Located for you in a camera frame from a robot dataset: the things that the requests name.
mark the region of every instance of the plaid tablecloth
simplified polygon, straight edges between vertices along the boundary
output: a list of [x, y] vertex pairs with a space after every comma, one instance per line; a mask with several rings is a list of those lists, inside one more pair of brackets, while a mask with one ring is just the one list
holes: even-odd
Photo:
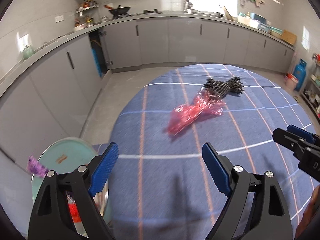
[[[199, 118], [176, 138], [168, 136], [172, 109], [191, 103], [209, 76], [226, 81], [234, 75], [241, 77], [245, 93], [227, 95], [222, 116]], [[295, 230], [317, 182], [298, 169], [292, 152], [272, 140], [275, 128], [289, 124], [315, 132], [289, 94], [253, 72], [202, 64], [156, 78], [123, 109], [110, 139], [120, 151], [109, 179], [116, 239], [205, 239], [226, 201], [202, 161], [206, 142], [248, 172], [273, 171]], [[106, 146], [95, 147], [102, 153]], [[252, 197], [250, 193], [236, 234], [244, 229]]]

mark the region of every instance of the black mesh bundle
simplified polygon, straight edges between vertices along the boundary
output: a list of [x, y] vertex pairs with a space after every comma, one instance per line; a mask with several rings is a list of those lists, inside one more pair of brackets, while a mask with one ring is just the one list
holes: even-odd
[[229, 92], [242, 94], [243, 85], [240, 82], [239, 77], [233, 77], [227, 82], [217, 81], [213, 78], [208, 78], [206, 84], [204, 84], [206, 90], [211, 94], [220, 98], [225, 97]]

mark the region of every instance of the blue plastic container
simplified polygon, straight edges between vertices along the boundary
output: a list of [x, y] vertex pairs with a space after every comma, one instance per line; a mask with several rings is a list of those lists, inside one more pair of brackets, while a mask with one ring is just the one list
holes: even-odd
[[296, 65], [296, 68], [294, 69], [293, 75], [299, 80], [299, 82], [295, 88], [296, 91], [300, 90], [300, 88], [303, 84], [303, 81], [306, 77], [306, 73], [307, 73], [306, 72], [306, 65], [307, 65], [307, 63], [304, 60], [300, 59], [299, 64]]

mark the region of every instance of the cabinet handle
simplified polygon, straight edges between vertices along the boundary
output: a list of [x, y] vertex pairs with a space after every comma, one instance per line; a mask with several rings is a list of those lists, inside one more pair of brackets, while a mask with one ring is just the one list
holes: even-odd
[[71, 56], [70, 56], [70, 53], [67, 52], [67, 55], [68, 55], [68, 59], [69, 59], [69, 62], [71, 64], [72, 69], [75, 69], [75, 66], [73, 65], [73, 62], [72, 62], [72, 59], [71, 59]]

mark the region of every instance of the gray floor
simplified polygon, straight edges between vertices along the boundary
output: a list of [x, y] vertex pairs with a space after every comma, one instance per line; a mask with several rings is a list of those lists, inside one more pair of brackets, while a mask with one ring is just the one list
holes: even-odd
[[[174, 68], [175, 67], [157, 67], [112, 74], [93, 107], [84, 128], [82, 138], [92, 145], [107, 143], [118, 115], [134, 95], [153, 79]], [[249, 70], [268, 78], [286, 90], [282, 75], [264, 70]], [[297, 100], [308, 114], [317, 134], [320, 134], [320, 125], [314, 114], [303, 99], [298, 97]]]

